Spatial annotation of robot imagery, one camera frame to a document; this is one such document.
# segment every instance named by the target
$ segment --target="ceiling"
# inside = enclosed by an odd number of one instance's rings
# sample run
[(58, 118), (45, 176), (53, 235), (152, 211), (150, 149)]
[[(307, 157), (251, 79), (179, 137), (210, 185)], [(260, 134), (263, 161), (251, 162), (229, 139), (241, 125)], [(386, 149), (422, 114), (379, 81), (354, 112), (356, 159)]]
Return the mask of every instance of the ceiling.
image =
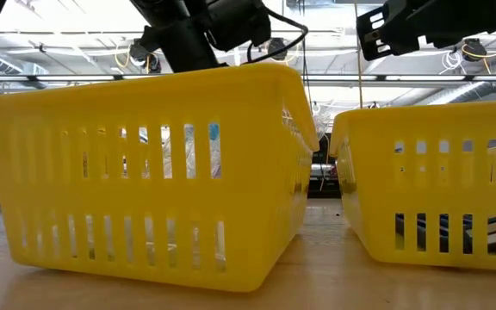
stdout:
[[(302, 11), (295, 0), (264, 2), (275, 12), (309, 27), (306, 56), (310, 75), (342, 77), (358, 74), (356, 13), (352, 1), (306, 0), (306, 8)], [(382, 3), (380, 0), (360, 0), (357, 5), (358, 14), (377, 8)], [(143, 67), (132, 62), (122, 66), (127, 59), (128, 46), (133, 39), (142, 35), (145, 25), (146, 21), (129, 0), (8, 0), (0, 15), (0, 56), (17, 66), (37, 64), (45, 69), (42, 73), (51, 75), (145, 74)], [(299, 35), (295, 28), (277, 20), (272, 20), (271, 27), (273, 37), (293, 40)], [(475, 37), (480, 38), (489, 54), (496, 53), (496, 33)], [(216, 51), (216, 55), (220, 62), (239, 65), (246, 61), (247, 46), (248, 44), (244, 44), (228, 52)], [(483, 62), (447, 59), (449, 52), (450, 49), (437, 50), (422, 42), (420, 52), (375, 61), (363, 59), (360, 73), (371, 76), (442, 74), (443, 77), (453, 74), (489, 74)], [(158, 51), (157, 54), (162, 61), (163, 73), (171, 73), (164, 55)], [(254, 49), (253, 57), (258, 55), (259, 52)], [(301, 55), (299, 46), (293, 48), (288, 53), (288, 62), (282, 63), (302, 72)], [(496, 74), (496, 57), (487, 61), (491, 73)], [(366, 83), (362, 91), (363, 105), (373, 102), (381, 106), (441, 102), (445, 97), (458, 95), (456, 92), (461, 92), (463, 86), (441, 84), (436, 87), (429, 82), (415, 82), (410, 86)], [(62, 87), (70, 84), (54, 85)], [(357, 83), (310, 85), (312, 99), (320, 107), (316, 111), (322, 110), (333, 117), (337, 113), (359, 107), (361, 98)], [(13, 89), (23, 91), (28, 90), (28, 87), (0, 83), (2, 92)], [(477, 90), (481, 91), (476, 87), (468, 92), (477, 93)], [(496, 90), (481, 94), (480, 99), (484, 98), (496, 100)]]

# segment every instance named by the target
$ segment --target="basket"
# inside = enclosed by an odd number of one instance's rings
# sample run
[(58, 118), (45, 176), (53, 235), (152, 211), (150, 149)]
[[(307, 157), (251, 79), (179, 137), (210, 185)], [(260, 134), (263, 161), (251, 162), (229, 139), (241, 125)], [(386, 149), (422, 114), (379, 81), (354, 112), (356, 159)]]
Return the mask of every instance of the basket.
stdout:
[(370, 256), (496, 270), (496, 102), (342, 113), (331, 155)]
[(303, 221), (318, 147), (300, 76), (282, 65), (0, 96), (11, 256), (251, 291)]

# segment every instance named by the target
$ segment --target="wooden table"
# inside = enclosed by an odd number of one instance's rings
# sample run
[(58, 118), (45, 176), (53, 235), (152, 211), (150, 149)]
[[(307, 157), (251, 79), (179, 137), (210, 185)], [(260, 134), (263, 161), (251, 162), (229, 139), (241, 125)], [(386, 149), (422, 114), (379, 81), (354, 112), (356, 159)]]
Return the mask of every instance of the wooden table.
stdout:
[(339, 206), (310, 201), (300, 234), (251, 294), (20, 266), (0, 214), (0, 309), (496, 309), (496, 272), (377, 263)]

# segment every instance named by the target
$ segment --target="table surface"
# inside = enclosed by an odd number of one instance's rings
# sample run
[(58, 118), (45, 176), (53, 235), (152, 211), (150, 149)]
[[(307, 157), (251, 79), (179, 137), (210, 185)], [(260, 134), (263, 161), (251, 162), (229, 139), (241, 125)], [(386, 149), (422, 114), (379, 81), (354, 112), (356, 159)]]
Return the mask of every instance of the table surface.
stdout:
[(377, 263), (339, 200), (309, 201), (299, 235), (250, 294), (21, 266), (0, 214), (0, 309), (145, 308), (496, 309), (496, 272)]

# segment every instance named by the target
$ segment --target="yellow plastic basket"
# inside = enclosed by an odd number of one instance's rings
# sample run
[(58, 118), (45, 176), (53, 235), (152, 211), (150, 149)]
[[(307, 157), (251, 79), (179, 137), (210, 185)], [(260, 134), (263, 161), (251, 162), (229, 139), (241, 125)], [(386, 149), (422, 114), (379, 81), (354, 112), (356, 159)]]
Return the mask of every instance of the yellow plastic basket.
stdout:
[[(186, 125), (194, 130), (194, 177)], [(220, 175), (211, 173), (211, 126), (219, 127)], [(318, 147), (300, 76), (282, 65), (0, 96), (0, 199), (11, 256), (44, 268), (251, 291), (303, 221)]]
[(496, 102), (342, 113), (331, 155), (373, 258), (496, 270)]

